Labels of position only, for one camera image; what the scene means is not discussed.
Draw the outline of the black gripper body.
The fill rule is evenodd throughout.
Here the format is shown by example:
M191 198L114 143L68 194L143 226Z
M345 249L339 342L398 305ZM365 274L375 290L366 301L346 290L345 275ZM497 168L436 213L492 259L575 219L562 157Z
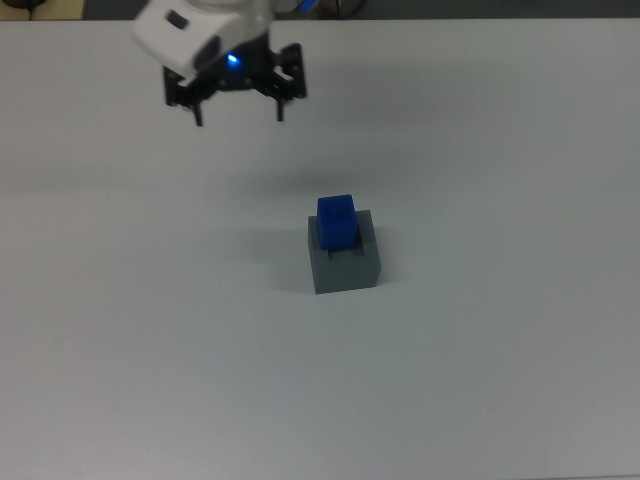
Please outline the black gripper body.
M198 51L193 66L193 88L201 94L246 90L250 89L248 81L264 79L274 71L276 54L268 31L233 48L214 36Z

